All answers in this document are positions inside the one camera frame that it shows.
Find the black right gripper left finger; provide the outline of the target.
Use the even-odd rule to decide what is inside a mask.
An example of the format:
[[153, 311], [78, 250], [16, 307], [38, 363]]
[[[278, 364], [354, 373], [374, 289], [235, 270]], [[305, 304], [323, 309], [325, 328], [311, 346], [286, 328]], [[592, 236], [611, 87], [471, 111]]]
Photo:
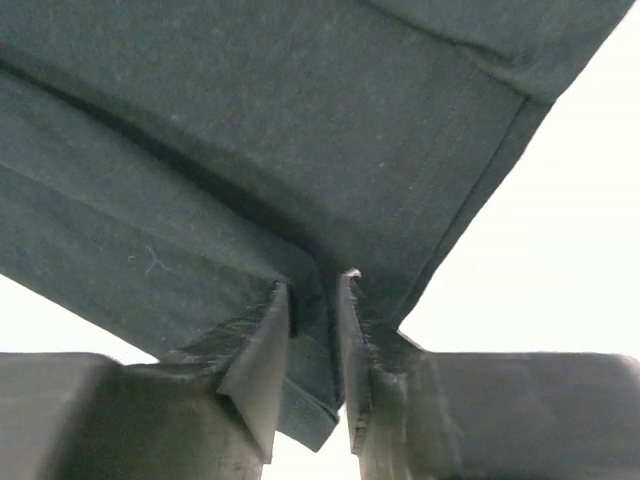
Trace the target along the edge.
[[5, 479], [257, 479], [272, 457], [289, 290], [155, 364], [1, 357]]

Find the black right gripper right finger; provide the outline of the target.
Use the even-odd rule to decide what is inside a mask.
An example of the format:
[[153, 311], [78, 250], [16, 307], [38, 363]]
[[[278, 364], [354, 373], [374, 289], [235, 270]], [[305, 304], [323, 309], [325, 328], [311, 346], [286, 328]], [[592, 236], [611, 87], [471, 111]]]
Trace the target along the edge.
[[635, 479], [639, 364], [598, 353], [435, 353], [360, 320], [337, 287], [351, 450], [364, 479]]

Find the black t-shirt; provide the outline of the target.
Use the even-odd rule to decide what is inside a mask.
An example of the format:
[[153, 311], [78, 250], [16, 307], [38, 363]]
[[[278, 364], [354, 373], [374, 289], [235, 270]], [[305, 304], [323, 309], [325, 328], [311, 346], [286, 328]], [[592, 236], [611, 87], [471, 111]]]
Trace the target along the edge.
[[161, 357], [291, 289], [279, 430], [337, 423], [335, 279], [397, 327], [627, 1], [5, 1], [1, 272]]

